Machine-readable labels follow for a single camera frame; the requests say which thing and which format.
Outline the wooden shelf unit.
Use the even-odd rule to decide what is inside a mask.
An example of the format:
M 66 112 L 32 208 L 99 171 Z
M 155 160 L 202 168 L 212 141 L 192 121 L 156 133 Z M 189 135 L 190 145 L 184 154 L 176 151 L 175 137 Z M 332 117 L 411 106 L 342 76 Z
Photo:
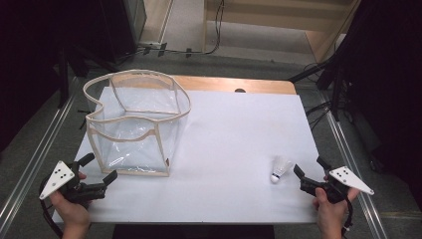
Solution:
M 318 63 L 346 34 L 361 0 L 225 0 L 223 21 L 305 30 Z

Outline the black stand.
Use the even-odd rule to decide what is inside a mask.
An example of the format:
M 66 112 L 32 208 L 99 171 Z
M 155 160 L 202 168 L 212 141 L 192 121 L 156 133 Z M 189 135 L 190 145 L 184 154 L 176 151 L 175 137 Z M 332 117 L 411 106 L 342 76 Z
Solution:
M 342 68 L 334 62 L 334 56 L 329 57 L 322 63 L 316 63 L 311 68 L 288 78 L 288 81 L 294 84 L 317 72 L 321 72 L 319 79 L 316 81 L 316 87 L 319 90 L 326 90 L 332 85 L 332 94 L 328 109 L 331 111 L 334 119 L 339 121 L 338 110 L 342 83 Z
M 112 66 L 106 60 L 100 58 L 89 50 L 70 43 L 63 43 L 58 50 L 58 73 L 60 80 L 60 102 L 58 108 L 61 109 L 70 98 L 70 83 L 68 68 L 71 68 L 76 76 L 85 77 L 89 68 L 85 59 L 92 60 L 101 68 L 111 73 L 117 72 L 117 68 Z

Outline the person's right hand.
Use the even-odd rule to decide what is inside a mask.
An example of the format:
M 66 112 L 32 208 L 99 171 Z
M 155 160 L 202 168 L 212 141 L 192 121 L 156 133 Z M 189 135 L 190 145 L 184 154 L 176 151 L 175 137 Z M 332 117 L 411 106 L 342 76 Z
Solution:
M 332 204 L 327 199 L 326 192 L 318 187 L 316 197 L 313 199 L 313 206 L 317 211 L 317 226 L 322 234 L 338 234 L 342 228 L 343 218 L 349 213 L 348 203 L 340 201 Z

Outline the white shuttlecock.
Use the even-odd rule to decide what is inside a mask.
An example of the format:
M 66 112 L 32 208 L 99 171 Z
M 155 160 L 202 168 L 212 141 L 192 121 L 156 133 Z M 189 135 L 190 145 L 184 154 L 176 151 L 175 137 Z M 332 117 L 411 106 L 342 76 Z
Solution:
M 272 183 L 278 183 L 281 177 L 288 172 L 293 166 L 293 163 L 280 155 L 278 155 L 273 161 L 273 170 L 270 175 Z

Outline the aluminium floor rail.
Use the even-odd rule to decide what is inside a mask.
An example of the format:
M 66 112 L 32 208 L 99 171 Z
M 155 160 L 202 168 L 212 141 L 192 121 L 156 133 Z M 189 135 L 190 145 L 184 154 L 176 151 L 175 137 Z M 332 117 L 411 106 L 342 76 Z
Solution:
M 0 153 L 0 238 L 7 234 L 73 104 L 80 79 L 70 80 L 70 94 L 61 107 L 54 94 Z
M 332 113 L 327 114 L 327 120 L 336 140 L 344 165 L 362 179 L 363 176 L 361 175 L 355 162 L 355 158 L 345 138 L 340 122 L 335 120 Z M 382 220 L 371 196 L 367 193 L 361 192 L 358 196 L 358 201 L 372 237 L 374 239 L 388 239 L 388 235 L 383 227 Z

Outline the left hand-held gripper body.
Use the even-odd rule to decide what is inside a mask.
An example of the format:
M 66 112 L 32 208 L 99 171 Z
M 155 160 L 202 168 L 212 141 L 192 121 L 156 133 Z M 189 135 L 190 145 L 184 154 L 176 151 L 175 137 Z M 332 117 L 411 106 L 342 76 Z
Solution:
M 92 200 L 103 199 L 106 195 L 107 185 L 104 182 L 86 184 L 79 177 L 80 164 L 64 163 L 59 161 L 53 169 L 50 177 L 40 192 L 39 199 L 44 200 L 53 192 L 60 191 L 70 202 L 83 204 Z

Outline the black curtain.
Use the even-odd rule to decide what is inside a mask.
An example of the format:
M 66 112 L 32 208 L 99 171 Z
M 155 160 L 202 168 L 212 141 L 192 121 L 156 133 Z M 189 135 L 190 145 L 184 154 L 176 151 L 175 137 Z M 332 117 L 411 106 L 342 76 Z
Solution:
M 59 89 L 59 47 L 82 46 L 98 2 L 0 0 L 0 151 Z
M 361 0 L 335 63 L 377 139 L 373 159 L 422 209 L 422 0 Z

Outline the person's left hand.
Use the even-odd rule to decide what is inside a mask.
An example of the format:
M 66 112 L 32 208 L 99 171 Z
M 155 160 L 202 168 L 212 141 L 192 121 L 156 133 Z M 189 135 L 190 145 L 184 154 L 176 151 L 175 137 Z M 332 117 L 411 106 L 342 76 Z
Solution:
M 66 229 L 87 231 L 90 228 L 91 218 L 85 207 L 68 201 L 59 191 L 53 192 L 50 199 Z

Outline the clear storage bag beige trim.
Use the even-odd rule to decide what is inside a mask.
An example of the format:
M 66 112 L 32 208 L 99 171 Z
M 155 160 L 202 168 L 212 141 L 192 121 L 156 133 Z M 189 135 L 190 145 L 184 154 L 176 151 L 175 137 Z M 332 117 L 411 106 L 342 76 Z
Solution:
M 103 172 L 170 174 L 170 160 L 191 111 L 187 92 L 171 76 L 128 70 L 88 81 L 87 135 Z

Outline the white table sheet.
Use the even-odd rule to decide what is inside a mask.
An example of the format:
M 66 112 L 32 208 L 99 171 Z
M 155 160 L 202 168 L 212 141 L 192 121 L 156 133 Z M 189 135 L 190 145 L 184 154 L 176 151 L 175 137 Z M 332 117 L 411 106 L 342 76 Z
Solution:
M 277 156 L 322 179 L 297 95 L 192 91 L 192 110 L 167 177 L 120 175 L 90 208 L 97 223 L 313 223 L 312 197 Z

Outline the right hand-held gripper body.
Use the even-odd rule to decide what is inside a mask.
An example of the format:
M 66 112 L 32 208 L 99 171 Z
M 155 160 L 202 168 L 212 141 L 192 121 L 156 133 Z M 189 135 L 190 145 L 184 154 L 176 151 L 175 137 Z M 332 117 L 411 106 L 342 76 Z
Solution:
M 328 172 L 326 182 L 318 182 L 310 178 L 300 180 L 300 190 L 316 196 L 316 189 L 322 188 L 330 203 L 335 204 L 346 198 L 349 188 L 356 188 L 369 195 L 374 194 L 366 183 L 364 183 L 357 175 L 355 175 L 347 166 L 342 166 Z

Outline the black panel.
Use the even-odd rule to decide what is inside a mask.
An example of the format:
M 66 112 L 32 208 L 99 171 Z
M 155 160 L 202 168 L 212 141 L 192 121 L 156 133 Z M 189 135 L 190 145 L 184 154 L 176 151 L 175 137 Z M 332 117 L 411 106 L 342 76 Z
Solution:
M 114 226 L 112 239 L 275 239 L 272 225 Z

